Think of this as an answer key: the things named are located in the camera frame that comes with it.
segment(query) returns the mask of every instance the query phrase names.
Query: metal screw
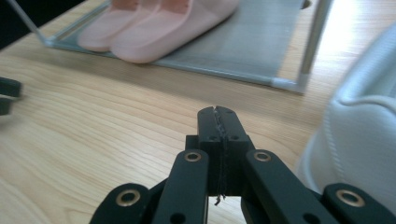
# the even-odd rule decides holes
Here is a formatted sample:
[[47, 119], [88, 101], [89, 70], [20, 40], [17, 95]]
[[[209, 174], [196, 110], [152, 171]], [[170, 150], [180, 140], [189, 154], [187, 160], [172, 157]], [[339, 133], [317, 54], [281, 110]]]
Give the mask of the metal screw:
[[254, 158], [258, 161], [270, 161], [271, 160], [271, 156], [265, 152], [254, 153]]
[[335, 192], [335, 194], [337, 195], [337, 198], [341, 200], [341, 202], [349, 204], [350, 206], [363, 207], [365, 205], [363, 198], [353, 191], [339, 189]]
[[[124, 196], [127, 194], [132, 194], [132, 199], [125, 199]], [[131, 206], [140, 200], [140, 193], [136, 189], [126, 189], [121, 192], [116, 199], [116, 203], [121, 207]]]
[[202, 158], [201, 154], [197, 152], [189, 152], [184, 156], [186, 161], [199, 161]]

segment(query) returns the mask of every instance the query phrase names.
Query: pink slipper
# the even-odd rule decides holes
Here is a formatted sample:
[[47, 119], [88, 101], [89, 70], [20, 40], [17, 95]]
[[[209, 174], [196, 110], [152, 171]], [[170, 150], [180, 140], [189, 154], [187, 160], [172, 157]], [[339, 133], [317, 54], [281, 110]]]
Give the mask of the pink slipper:
[[111, 51], [132, 63], [149, 63], [229, 17], [239, 0], [162, 0], [157, 10], [111, 42]]
[[111, 39], [129, 25], [142, 21], [159, 0], [112, 0], [106, 11], [78, 36], [78, 44], [92, 51], [109, 51]]

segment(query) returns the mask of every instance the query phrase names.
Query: white cushion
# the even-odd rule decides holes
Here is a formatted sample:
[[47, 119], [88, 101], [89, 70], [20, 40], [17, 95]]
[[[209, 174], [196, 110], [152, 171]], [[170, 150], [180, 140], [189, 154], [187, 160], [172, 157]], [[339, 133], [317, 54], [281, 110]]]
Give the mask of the white cushion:
[[396, 23], [334, 93], [297, 176], [317, 192], [331, 183], [351, 184], [396, 215]]

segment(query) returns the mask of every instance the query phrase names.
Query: wooden surface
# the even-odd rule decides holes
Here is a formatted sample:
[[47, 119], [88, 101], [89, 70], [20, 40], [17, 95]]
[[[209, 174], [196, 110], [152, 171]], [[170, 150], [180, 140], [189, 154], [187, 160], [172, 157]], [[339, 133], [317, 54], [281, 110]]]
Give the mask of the wooden surface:
[[[296, 73], [312, 10], [302, 11], [282, 77]], [[395, 12], [392, 0], [335, 0], [305, 95], [44, 48], [27, 36], [0, 53], [0, 76], [24, 84], [12, 115], [0, 117], [0, 223], [88, 223], [116, 186], [153, 187], [196, 134], [196, 113], [212, 105], [234, 110], [256, 148], [293, 168], [337, 84]], [[208, 223], [245, 222], [237, 198], [214, 201]]]

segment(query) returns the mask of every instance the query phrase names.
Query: metal frame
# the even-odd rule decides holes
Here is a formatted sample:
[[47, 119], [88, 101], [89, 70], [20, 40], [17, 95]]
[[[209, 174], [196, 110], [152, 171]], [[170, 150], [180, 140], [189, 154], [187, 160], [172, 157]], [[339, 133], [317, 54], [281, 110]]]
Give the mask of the metal frame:
[[[29, 18], [29, 16], [18, 5], [16, 0], [7, 0], [7, 1], [13, 6], [13, 8], [19, 14], [21, 19], [25, 22], [25, 24], [29, 27], [29, 29], [33, 33], [36, 34], [37, 38], [43, 43], [44, 46], [56, 48], [56, 49], [69, 49], [69, 50], [73, 50], [73, 51], [90, 53], [90, 54], [92, 54], [92, 52], [82, 49], [82, 48], [72, 45], [72, 44], [64, 43], [60, 40], [62, 39], [63, 36], [73, 32], [77, 28], [81, 27], [92, 16], [97, 15], [98, 13], [102, 12], [109, 4], [109, 2], [102, 4], [101, 6], [97, 7], [92, 12], [90, 12], [89, 14], [85, 15], [84, 17], [82, 17], [79, 20], [72, 23], [67, 28], [63, 29], [58, 34], [53, 35], [51, 37], [46, 37], [35, 26], [35, 24], [32, 22], [32, 20]], [[321, 39], [321, 35], [323, 33], [327, 17], [329, 15], [330, 8], [332, 6], [332, 1], [333, 0], [318, 0], [318, 7], [316, 10], [315, 16], [313, 18], [313, 24], [311, 26], [310, 34], [309, 34], [309, 37], [307, 38], [307, 44], [306, 44], [306, 47], [304, 50], [304, 57], [303, 57], [301, 65], [300, 65], [300, 69], [298, 71], [298, 76], [295, 80], [282, 78], [282, 77], [260, 77], [260, 78], [258, 78], [258, 77], [238, 76], [238, 75], [232, 74], [232, 73], [224, 73], [224, 72], [219, 72], [219, 71], [214, 71], [214, 70], [209, 70], [209, 69], [204, 69], [202, 67], [194, 67], [194, 66], [185, 67], [185, 66], [173, 65], [172, 67], [175, 67], [178, 69], [189, 70], [189, 71], [193, 71], [193, 72], [200, 72], [200, 73], [217, 76], [217, 77], [227, 77], [227, 78], [237, 79], [237, 80], [241, 80], [241, 81], [267, 85], [267, 86], [271, 86], [271, 87], [275, 87], [275, 88], [279, 88], [279, 89], [283, 89], [283, 90], [288, 90], [288, 91], [296, 91], [299, 93], [304, 93], [306, 86], [307, 86], [307, 82], [310, 77], [311, 68], [312, 68], [313, 62], [315, 60], [315, 55], [318, 50], [318, 45], [319, 45], [319, 42]], [[94, 53], [94, 54], [103, 55], [103, 56], [111, 56], [112, 55], [111, 53]], [[167, 66], [167, 64], [162, 62], [161, 60], [159, 60], [158, 62], [155, 62], [154, 64]]]

